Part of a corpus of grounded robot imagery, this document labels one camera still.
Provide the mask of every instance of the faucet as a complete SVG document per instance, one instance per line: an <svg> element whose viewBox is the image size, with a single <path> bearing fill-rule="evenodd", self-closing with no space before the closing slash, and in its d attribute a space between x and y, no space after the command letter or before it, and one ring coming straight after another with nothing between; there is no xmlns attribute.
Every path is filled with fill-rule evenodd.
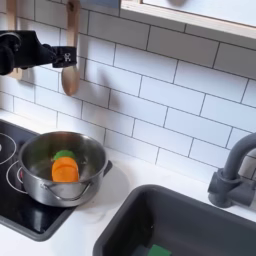
<svg viewBox="0 0 256 256"><path fill-rule="evenodd" d="M256 133L238 141L229 153L224 168L213 174L208 192L209 200L220 208L228 208L233 204L251 206L256 200L256 182L248 183L238 174L245 156L256 148Z"/></svg>

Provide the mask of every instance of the stovetop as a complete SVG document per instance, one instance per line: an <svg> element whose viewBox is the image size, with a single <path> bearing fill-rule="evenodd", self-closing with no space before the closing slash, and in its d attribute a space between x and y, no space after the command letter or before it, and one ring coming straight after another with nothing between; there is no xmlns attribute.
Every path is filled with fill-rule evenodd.
<svg viewBox="0 0 256 256"><path fill-rule="evenodd" d="M21 146L37 134L0 120L0 223L37 241L48 239L74 208L36 202L22 184Z"/></svg>

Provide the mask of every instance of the white cabinet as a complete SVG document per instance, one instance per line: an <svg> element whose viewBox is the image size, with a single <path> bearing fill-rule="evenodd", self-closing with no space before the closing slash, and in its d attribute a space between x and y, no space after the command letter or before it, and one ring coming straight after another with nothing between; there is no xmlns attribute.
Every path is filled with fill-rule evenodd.
<svg viewBox="0 0 256 256"><path fill-rule="evenodd" d="M256 39L256 0L122 0L121 8Z"/></svg>

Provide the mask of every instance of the black sink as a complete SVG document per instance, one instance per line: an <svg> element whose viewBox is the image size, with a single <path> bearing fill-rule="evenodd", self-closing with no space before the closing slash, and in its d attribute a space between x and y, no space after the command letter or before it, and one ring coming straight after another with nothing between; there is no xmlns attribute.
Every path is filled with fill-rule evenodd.
<svg viewBox="0 0 256 256"><path fill-rule="evenodd" d="M147 256L153 245L173 256L255 256L256 223L147 185L129 195L93 255Z"/></svg>

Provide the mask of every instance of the kitchen wall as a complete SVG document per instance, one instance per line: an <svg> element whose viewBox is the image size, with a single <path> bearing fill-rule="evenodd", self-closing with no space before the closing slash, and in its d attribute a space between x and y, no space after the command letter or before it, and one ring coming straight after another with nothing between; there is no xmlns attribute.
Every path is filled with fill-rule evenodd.
<svg viewBox="0 0 256 256"><path fill-rule="evenodd" d="M18 0L19 29L66 44L66 1ZM230 149L256 131L256 41L82 5L80 87L68 97L61 70L0 78L0 107L108 148L208 182ZM0 29L6 29L0 0ZM252 179L255 152L241 174Z"/></svg>

